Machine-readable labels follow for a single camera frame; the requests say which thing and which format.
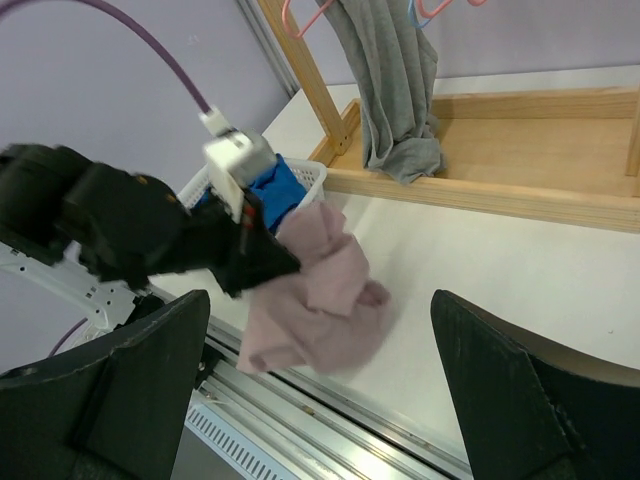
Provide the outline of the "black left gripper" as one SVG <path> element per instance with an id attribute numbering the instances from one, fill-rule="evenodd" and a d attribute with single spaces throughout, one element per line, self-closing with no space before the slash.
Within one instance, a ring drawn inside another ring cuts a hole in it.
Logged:
<path id="1" fill-rule="evenodd" d="M 258 198 L 247 190 L 243 194 L 241 211 L 249 215 L 247 224 L 235 222 L 223 201 L 208 192 L 188 211 L 178 237 L 147 267 L 147 274 L 206 269 L 224 293 L 237 298 L 270 280 L 297 273 L 300 261 L 268 230 L 257 227 L 262 219 Z"/>

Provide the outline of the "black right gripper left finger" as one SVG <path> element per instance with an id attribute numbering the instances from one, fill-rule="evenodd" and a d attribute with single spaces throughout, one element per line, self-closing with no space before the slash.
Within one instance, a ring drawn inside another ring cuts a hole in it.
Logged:
<path id="1" fill-rule="evenodd" d="M 194 290 L 1 376 L 4 479 L 168 479 L 210 302 Z"/>

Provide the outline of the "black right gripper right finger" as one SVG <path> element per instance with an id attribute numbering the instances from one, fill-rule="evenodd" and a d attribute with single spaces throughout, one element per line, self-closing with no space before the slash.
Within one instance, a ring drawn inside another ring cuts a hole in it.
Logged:
<path id="1" fill-rule="evenodd" d="M 636 479 L 639 372 L 438 290 L 431 321 L 476 479 Z"/>

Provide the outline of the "blue tank top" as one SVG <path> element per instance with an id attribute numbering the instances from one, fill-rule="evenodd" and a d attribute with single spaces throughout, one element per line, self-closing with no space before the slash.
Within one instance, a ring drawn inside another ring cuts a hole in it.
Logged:
<path id="1" fill-rule="evenodd" d="M 275 234 L 284 217 L 294 210 L 307 194 L 284 158 L 276 155 L 277 163 L 258 176 L 250 185 L 250 191 L 261 200 L 264 222 Z"/>

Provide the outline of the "mauve tank top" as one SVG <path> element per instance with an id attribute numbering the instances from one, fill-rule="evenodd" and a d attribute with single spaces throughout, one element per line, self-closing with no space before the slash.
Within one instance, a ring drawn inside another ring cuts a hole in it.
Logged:
<path id="1" fill-rule="evenodd" d="M 358 368 L 391 331 L 391 294 L 372 279 L 367 257 L 342 212 L 314 202 L 288 214 L 277 240 L 299 272 L 256 288 L 238 370 L 257 374 L 307 366 L 319 374 Z"/>

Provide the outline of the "grey tank top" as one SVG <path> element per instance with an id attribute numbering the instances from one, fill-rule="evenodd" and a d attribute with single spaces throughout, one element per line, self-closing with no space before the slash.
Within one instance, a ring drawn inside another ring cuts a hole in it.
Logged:
<path id="1" fill-rule="evenodd" d="M 407 185 L 446 168 L 432 113 L 438 55 L 407 1 L 335 1 L 325 11 L 360 94 L 362 163 Z"/>

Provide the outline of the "light blue hanger with mauve top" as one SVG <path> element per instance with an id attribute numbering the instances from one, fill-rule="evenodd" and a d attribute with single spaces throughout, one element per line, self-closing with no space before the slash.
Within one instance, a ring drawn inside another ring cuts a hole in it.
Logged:
<path id="1" fill-rule="evenodd" d="M 422 29 L 431 22 L 433 16 L 427 13 L 421 1 L 409 0 L 407 18 L 412 27 Z"/>

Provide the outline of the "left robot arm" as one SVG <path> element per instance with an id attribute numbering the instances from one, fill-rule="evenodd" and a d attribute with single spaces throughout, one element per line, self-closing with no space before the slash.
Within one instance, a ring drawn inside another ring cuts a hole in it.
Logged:
<path id="1" fill-rule="evenodd" d="M 1 240 L 48 266 L 78 243 L 78 260 L 93 277 L 133 290 L 132 312 L 116 322 L 122 327 L 163 306 L 145 291 L 155 275 L 207 269 L 236 298 L 299 271 L 266 228 L 261 201 L 241 194 L 243 218 L 235 222 L 218 199 L 188 208 L 155 177 L 64 146 L 12 144 L 1 152 Z"/>

